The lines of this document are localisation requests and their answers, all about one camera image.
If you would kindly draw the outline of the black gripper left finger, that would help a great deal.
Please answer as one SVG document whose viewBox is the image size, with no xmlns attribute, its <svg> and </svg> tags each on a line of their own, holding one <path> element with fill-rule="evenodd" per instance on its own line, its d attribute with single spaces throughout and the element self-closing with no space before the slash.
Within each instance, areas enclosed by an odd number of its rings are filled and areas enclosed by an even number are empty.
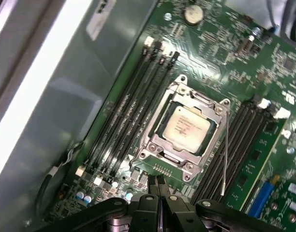
<svg viewBox="0 0 296 232">
<path fill-rule="evenodd" d="M 39 232 L 156 232 L 159 220 L 157 176 L 148 176 L 148 193 L 128 203 L 110 198 L 62 220 Z"/>
</svg>

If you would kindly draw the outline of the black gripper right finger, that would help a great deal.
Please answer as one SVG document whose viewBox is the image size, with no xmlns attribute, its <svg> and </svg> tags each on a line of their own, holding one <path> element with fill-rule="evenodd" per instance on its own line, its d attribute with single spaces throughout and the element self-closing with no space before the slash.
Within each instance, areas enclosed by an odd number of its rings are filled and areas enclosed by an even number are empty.
<svg viewBox="0 0 296 232">
<path fill-rule="evenodd" d="M 282 232 L 283 230 L 223 204 L 202 199 L 195 205 L 170 194 L 163 175 L 158 176 L 164 212 L 177 232 Z"/>
</svg>

